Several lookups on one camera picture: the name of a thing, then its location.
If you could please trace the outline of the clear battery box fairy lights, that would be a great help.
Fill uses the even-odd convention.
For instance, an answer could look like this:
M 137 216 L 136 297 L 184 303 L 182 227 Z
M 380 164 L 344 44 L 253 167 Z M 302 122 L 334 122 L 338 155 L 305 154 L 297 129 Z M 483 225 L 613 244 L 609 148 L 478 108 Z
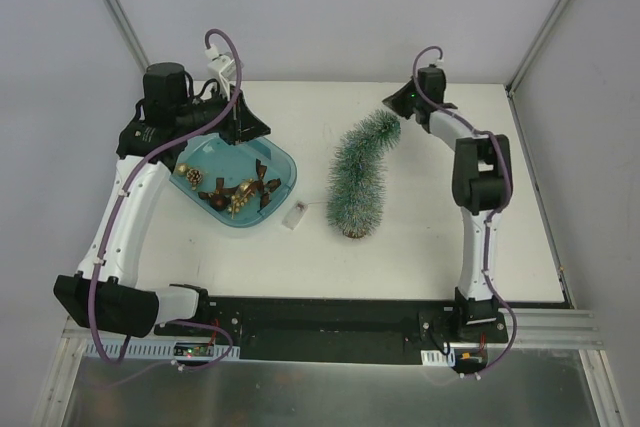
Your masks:
M 302 201 L 297 201 L 292 207 L 291 209 L 288 211 L 288 213 L 285 215 L 284 219 L 283 219 L 283 226 L 290 229 L 290 230 L 295 230 L 296 227 L 299 225 L 299 223 L 301 222 L 301 219 L 303 218 L 304 214 L 306 213 L 306 211 L 308 210 L 308 204 Z

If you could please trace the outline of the teal transparent plastic bin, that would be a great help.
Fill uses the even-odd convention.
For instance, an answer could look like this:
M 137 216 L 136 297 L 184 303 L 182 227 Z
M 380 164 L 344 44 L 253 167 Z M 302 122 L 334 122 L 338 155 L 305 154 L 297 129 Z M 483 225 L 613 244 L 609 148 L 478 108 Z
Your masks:
M 198 198 L 200 191 L 214 190 L 218 177 L 224 178 L 226 187 L 255 178 L 257 160 L 268 167 L 266 181 L 281 179 L 281 186 L 272 194 L 271 203 L 263 210 L 258 211 L 259 199 L 253 198 L 231 218 L 228 212 L 217 212 Z M 265 137 L 238 145 L 228 145 L 217 134 L 196 137 L 188 142 L 179 155 L 180 163 L 187 164 L 190 169 L 201 170 L 204 173 L 203 181 L 196 189 L 192 189 L 185 176 L 178 176 L 173 171 L 170 177 L 172 184 L 218 222 L 235 229 L 257 230 L 271 224 L 282 213 L 297 182 L 298 169 L 293 157 Z

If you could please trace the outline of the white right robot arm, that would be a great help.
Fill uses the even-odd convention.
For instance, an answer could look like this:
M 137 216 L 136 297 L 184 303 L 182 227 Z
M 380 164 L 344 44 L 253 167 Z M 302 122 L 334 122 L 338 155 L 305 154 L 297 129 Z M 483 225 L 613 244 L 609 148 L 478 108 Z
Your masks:
M 505 135 L 479 130 L 455 105 L 444 101 L 446 76 L 431 64 L 416 68 L 411 80 L 383 104 L 399 116 L 413 117 L 454 153 L 451 191 L 463 220 L 462 269 L 450 317 L 435 320 L 452 342 L 506 343 L 501 297 L 494 264 L 497 230 L 513 193 L 510 142 Z

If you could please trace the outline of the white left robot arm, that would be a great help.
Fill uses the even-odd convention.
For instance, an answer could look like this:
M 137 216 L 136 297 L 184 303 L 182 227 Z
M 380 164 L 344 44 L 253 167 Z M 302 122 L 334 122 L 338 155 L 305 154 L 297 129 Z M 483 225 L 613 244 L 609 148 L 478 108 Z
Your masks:
M 135 338 L 174 320 L 191 336 L 209 329 L 212 314 L 200 304 L 203 289 L 176 284 L 140 290 L 136 284 L 155 204 L 188 141 L 216 134 L 234 146 L 271 132 L 232 80 L 237 67 L 229 54 L 214 58 L 200 92 L 194 92 L 179 63 L 146 69 L 143 97 L 119 135 L 116 175 L 98 231 L 76 272 L 58 276 L 53 286 L 55 298 L 79 326 Z

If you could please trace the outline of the small frosted green christmas tree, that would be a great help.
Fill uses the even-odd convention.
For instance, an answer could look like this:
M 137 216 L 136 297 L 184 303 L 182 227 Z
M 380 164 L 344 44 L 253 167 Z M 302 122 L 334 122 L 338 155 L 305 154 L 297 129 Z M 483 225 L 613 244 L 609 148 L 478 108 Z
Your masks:
M 400 136 L 399 118 L 378 109 L 341 137 L 328 175 L 326 218 L 335 231 L 362 239 L 380 226 L 386 188 L 384 158 Z

